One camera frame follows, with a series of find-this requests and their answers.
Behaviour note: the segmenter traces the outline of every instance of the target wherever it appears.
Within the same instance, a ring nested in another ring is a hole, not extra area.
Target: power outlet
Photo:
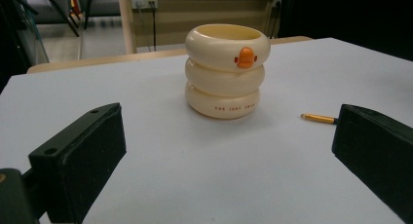
[[[131,0],[133,9],[151,9],[158,8],[158,0]]]

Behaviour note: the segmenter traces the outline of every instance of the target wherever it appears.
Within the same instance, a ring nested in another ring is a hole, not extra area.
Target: tabletop
[[[413,62],[332,38],[273,45],[256,109],[223,121],[186,103],[186,59],[12,77],[0,168],[27,171],[35,148],[120,102],[128,152],[85,223],[402,223],[334,157],[335,126],[300,114],[336,117],[347,103],[413,126]]]

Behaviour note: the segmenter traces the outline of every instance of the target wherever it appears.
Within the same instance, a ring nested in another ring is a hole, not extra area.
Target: pen
[[[315,115],[315,114],[301,114],[301,118],[305,120],[309,120],[309,121],[315,121],[315,122],[333,124],[333,125],[337,125],[337,121],[338,121],[338,119],[333,118],[333,117]]]

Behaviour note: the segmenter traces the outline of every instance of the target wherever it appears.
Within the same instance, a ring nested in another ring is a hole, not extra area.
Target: chair seat
[[[33,15],[36,23],[66,23],[48,0],[27,0],[27,2],[39,13]]]
[[[119,0],[93,0],[89,17],[120,16]]]

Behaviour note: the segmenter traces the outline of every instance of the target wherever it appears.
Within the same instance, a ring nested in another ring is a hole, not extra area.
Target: ribbed container
[[[271,50],[264,34],[239,25],[206,24],[188,33],[185,46],[185,96],[195,110],[236,119],[255,109]]]

